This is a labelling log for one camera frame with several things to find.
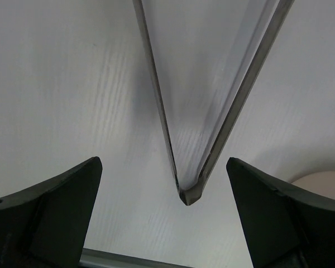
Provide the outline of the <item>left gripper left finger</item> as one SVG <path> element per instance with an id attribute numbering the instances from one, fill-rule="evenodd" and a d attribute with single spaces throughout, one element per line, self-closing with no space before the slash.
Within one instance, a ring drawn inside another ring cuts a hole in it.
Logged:
<path id="1" fill-rule="evenodd" d="M 101 176 L 91 157 L 0 197 L 0 267 L 78 267 Z"/>

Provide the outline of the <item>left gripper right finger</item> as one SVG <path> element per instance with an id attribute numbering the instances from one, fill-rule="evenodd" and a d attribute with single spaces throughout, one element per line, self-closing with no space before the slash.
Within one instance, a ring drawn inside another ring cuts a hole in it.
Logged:
<path id="1" fill-rule="evenodd" d="M 335 267 L 335 200 L 230 158 L 226 165 L 254 267 Z"/>

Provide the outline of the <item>metal tongs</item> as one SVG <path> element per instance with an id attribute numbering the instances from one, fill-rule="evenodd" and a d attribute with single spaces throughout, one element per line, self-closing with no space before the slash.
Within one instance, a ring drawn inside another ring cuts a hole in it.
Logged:
<path id="1" fill-rule="evenodd" d="M 197 202 L 292 1 L 134 1 L 172 177 Z"/>

